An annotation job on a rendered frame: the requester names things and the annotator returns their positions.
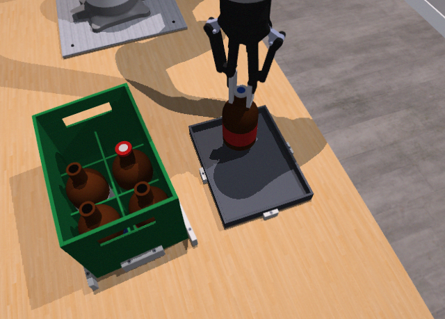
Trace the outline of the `green bottle crate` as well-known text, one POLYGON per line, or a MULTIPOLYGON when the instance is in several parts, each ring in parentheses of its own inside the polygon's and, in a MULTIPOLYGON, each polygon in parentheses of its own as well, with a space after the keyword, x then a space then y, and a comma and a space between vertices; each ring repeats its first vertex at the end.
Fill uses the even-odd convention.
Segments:
POLYGON ((32 120, 60 248, 96 278, 120 269, 121 262, 155 247, 162 245, 165 249, 188 238, 179 198, 127 83, 37 113, 32 120), (108 102, 110 111, 67 126, 63 121, 108 102), (168 199, 129 214, 134 189, 122 193, 112 173, 115 146, 122 141, 148 156, 156 176, 148 184, 162 189, 168 199), (69 178, 66 167, 74 162, 103 174, 115 196, 97 204, 112 206, 121 216, 81 235, 81 214, 65 189, 69 178), (135 224, 153 217, 156 221, 136 228, 135 224), (126 228, 128 233, 102 244, 97 241, 126 228))

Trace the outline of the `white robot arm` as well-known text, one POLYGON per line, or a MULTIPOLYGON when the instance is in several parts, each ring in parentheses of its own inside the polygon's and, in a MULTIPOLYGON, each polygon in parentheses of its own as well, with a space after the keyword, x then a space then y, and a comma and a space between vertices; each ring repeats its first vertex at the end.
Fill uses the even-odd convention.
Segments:
POLYGON ((70 11, 73 19, 90 18, 95 33, 151 14, 142 0, 79 0, 79 2, 81 5, 70 11))

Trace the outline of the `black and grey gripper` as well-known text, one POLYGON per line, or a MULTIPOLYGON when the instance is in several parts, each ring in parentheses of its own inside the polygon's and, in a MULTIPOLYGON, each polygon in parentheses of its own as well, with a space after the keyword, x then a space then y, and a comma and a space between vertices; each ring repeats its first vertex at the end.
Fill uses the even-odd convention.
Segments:
POLYGON ((248 86, 246 108, 250 108, 257 89, 257 81, 264 83, 275 52, 282 46, 286 33, 277 32, 270 21, 271 0, 256 3, 238 3, 220 0, 220 15, 210 17, 204 25, 209 37, 216 70, 227 76, 229 103, 234 101, 234 88, 237 86, 237 60, 239 45, 246 46, 248 53, 248 86), (254 26, 255 25, 255 26, 254 26), (226 59, 223 37, 220 28, 229 38, 226 59), (266 36, 270 45, 262 70, 259 70, 259 42, 266 36))

